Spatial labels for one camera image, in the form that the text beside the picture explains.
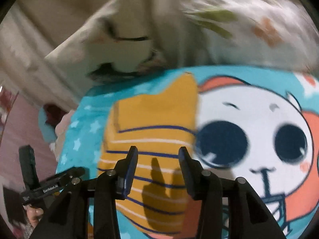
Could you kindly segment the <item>person's left hand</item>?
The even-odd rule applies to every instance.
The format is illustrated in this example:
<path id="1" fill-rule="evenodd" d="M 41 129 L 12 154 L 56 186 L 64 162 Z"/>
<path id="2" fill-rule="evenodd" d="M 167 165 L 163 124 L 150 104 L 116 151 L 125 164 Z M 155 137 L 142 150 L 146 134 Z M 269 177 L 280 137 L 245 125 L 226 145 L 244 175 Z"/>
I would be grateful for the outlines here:
<path id="1" fill-rule="evenodd" d="M 25 206 L 25 210 L 30 224 L 35 228 L 44 214 L 43 209 L 27 205 Z"/>

